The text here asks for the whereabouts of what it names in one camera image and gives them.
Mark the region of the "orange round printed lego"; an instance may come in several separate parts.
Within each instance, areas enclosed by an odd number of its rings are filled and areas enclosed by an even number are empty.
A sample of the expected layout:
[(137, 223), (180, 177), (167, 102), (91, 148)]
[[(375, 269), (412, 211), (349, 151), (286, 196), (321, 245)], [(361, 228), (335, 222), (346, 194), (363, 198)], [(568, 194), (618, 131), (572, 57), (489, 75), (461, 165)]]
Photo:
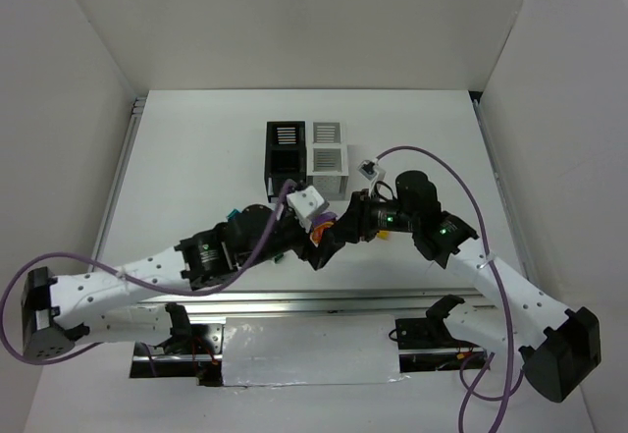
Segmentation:
[(318, 246), (328, 228), (329, 225), (327, 223), (316, 227), (310, 234), (310, 241), (313, 242), (314, 245)]

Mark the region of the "purple lego brick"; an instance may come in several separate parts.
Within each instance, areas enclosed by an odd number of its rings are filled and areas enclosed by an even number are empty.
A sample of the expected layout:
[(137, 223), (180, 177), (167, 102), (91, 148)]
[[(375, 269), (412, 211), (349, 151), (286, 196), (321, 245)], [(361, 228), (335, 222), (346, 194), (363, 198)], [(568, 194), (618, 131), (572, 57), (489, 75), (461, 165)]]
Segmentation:
[(338, 219), (338, 216), (335, 212), (327, 211), (318, 215), (313, 221), (312, 225), (314, 227), (320, 227), (321, 225), (327, 223), (334, 223)]

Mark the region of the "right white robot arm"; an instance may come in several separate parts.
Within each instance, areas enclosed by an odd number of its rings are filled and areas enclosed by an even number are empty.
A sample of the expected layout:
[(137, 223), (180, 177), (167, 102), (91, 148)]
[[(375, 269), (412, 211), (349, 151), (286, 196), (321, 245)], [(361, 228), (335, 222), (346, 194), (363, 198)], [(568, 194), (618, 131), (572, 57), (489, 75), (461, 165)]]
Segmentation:
[(428, 261), (460, 277), (491, 301), (505, 332), (460, 297), (445, 297), (433, 315), (453, 338), (504, 352), (545, 399), (563, 402), (601, 363), (600, 321), (588, 308), (552, 298), (490, 252), (486, 229), (473, 229), (442, 209), (436, 186), (421, 171), (395, 179), (396, 196), (376, 195), (383, 171), (365, 161), (360, 173), (370, 187), (352, 194), (335, 230), (344, 243), (365, 242), (379, 231), (407, 233)]

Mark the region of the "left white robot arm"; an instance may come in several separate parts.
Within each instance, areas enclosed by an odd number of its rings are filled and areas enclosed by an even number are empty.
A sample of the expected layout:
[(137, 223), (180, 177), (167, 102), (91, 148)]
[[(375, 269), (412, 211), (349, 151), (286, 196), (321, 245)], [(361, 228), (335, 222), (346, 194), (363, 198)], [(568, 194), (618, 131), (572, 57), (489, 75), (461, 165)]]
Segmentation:
[(30, 263), (21, 300), (22, 355), (32, 364), (73, 357), (76, 346), (94, 345), (97, 332), (114, 327), (117, 309), (164, 295), (217, 294), (244, 271), (288, 251), (319, 270), (345, 245), (336, 232), (330, 226), (316, 234), (313, 221), (291, 204), (253, 204), (125, 266), (96, 261), (90, 272), (55, 275), (40, 262)]

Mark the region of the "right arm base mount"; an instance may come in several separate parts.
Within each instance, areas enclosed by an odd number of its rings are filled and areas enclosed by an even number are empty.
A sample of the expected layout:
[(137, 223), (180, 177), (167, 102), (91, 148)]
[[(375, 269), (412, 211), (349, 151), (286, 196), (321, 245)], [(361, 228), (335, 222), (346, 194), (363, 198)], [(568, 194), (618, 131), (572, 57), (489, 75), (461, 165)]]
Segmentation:
[(454, 339), (445, 327), (445, 318), (464, 302), (458, 296), (445, 296), (418, 318), (397, 318), (389, 339), (399, 351), (401, 373), (452, 371), (469, 361), (478, 368), (486, 360), (485, 351), (470, 342)]

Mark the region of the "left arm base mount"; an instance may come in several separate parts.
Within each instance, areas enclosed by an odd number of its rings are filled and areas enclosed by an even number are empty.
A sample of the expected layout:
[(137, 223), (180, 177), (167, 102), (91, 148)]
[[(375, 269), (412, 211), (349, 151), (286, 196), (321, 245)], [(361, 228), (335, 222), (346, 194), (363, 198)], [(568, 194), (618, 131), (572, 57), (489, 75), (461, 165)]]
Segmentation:
[(183, 305), (167, 303), (167, 338), (133, 347), (130, 379), (193, 378), (203, 387), (222, 387), (225, 323), (193, 323)]

